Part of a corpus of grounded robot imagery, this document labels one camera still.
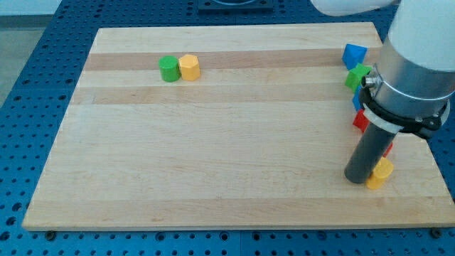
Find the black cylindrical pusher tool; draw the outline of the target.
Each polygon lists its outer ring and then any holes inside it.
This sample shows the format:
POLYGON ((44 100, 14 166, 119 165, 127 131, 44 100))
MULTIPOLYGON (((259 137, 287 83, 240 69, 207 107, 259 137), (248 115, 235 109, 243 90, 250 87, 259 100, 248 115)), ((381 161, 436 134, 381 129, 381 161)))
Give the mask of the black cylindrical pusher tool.
POLYGON ((365 183, 395 137, 396 133, 370 123, 344 169, 345 177, 352 183, 365 183))

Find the blue block behind arm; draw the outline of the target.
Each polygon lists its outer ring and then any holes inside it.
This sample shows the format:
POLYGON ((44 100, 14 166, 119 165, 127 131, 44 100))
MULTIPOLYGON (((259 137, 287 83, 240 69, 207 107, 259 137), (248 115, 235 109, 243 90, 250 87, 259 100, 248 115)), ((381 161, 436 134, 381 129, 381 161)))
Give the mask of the blue block behind arm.
POLYGON ((353 95, 353 99, 352 99, 352 103, 353 103, 353 106, 354 106, 354 109, 356 112, 358 112, 359 110, 362 109, 362 104, 360 102, 360 98, 359 98, 359 93, 361 91, 362 87, 359 85, 355 92, 354 92, 354 95, 353 95))

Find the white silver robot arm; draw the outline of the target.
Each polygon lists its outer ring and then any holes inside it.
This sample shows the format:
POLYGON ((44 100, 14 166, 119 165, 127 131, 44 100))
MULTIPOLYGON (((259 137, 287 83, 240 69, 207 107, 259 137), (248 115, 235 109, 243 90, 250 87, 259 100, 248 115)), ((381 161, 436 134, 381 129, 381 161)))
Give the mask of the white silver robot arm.
POLYGON ((344 174, 365 183, 395 136, 429 139, 450 113, 454 94, 454 2, 401 0, 359 100, 369 125, 344 174))

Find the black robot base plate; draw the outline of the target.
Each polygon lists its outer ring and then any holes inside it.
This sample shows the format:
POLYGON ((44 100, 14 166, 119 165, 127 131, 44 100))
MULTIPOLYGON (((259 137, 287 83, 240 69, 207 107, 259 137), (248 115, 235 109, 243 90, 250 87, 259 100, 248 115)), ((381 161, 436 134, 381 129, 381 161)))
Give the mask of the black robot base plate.
POLYGON ((201 11, 270 11, 274 0, 197 0, 201 11))

